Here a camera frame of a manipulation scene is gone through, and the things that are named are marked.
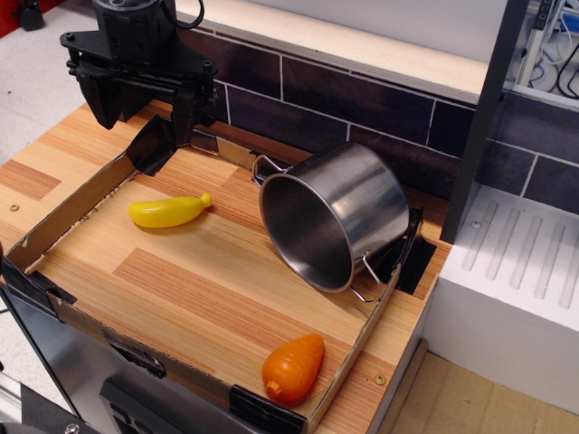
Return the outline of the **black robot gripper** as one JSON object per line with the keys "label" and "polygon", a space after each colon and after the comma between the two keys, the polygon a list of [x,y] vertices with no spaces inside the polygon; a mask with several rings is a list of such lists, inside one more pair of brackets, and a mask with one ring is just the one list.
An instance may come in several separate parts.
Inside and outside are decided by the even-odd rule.
{"label": "black robot gripper", "polygon": [[70,75],[78,81],[95,119],[112,129],[149,103],[143,90],[173,93],[171,121],[178,146],[191,143],[195,127],[210,127],[207,113],[216,100],[213,61],[187,47],[181,30],[204,19],[182,21],[175,1],[95,1],[98,29],[67,32],[60,42],[70,55]]}

